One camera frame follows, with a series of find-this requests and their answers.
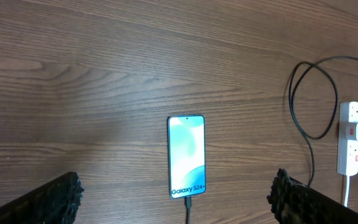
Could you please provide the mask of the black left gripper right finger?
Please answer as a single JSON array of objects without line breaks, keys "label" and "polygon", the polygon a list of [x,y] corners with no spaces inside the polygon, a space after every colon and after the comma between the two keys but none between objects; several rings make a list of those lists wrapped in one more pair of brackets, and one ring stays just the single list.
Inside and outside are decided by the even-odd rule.
[{"label": "black left gripper right finger", "polygon": [[279,169],[267,196],[280,224],[358,224],[358,213]]}]

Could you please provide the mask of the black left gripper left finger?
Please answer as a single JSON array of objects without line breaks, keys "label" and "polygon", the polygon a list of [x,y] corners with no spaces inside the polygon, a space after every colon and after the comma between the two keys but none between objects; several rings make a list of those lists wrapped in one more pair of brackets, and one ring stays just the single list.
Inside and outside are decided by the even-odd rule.
[{"label": "black left gripper left finger", "polygon": [[75,172],[60,177],[0,207],[1,224],[72,224],[84,188]]}]

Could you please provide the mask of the Samsung Galaxy smartphone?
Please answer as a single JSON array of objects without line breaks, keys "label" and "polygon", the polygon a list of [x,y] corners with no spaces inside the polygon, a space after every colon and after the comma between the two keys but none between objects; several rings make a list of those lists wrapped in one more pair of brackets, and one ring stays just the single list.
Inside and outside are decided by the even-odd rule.
[{"label": "Samsung Galaxy smartphone", "polygon": [[167,124],[171,198],[204,193],[206,190],[204,116],[171,116]]}]

